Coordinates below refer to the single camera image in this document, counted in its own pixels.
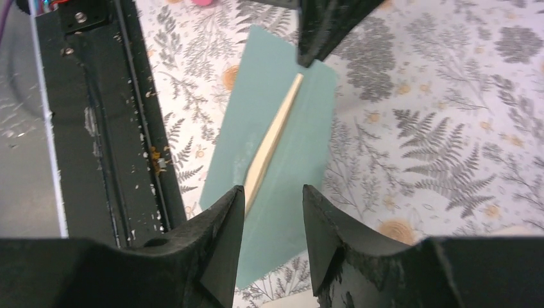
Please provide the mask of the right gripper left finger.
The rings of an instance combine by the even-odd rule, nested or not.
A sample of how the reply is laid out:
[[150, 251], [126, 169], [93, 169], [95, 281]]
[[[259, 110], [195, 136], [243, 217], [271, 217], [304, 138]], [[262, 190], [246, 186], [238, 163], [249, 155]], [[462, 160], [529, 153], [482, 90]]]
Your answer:
[[90, 239], [2, 239], [2, 307], [231, 307], [244, 189], [135, 248]]

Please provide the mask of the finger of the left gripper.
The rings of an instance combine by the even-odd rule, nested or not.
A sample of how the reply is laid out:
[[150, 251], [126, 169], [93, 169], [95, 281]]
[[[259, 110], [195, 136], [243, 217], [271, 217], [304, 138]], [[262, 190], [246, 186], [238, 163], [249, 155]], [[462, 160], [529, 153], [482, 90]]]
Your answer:
[[297, 62], [308, 68], [324, 61], [363, 19], [383, 0], [263, 0], [262, 4], [296, 10], [298, 14]]

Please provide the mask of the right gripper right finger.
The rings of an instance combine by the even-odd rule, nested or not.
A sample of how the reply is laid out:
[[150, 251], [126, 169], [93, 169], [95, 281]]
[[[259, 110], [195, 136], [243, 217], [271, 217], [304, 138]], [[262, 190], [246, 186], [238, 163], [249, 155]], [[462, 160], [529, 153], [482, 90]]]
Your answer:
[[410, 246], [303, 187], [312, 292], [321, 307], [542, 307], [543, 238], [428, 237]]

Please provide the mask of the light blue envelope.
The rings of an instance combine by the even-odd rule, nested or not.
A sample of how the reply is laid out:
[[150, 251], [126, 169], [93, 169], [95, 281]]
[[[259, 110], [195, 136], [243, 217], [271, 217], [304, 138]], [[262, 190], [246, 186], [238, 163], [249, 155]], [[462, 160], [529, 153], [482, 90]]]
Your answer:
[[252, 26], [203, 186], [209, 208], [244, 183], [273, 118], [296, 75], [302, 84], [258, 194], [246, 216], [236, 284], [249, 286], [307, 247], [303, 186], [320, 187], [328, 162], [336, 73], [322, 62], [296, 63], [296, 49]]

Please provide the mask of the beige letter paper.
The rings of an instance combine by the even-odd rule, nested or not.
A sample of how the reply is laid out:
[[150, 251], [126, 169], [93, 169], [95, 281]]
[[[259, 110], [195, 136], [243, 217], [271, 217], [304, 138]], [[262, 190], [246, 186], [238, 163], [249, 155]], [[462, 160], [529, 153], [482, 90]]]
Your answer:
[[262, 181], [267, 173], [271, 159], [275, 154], [302, 81], [303, 74], [298, 73], [249, 165], [244, 182], [245, 217], [251, 210]]

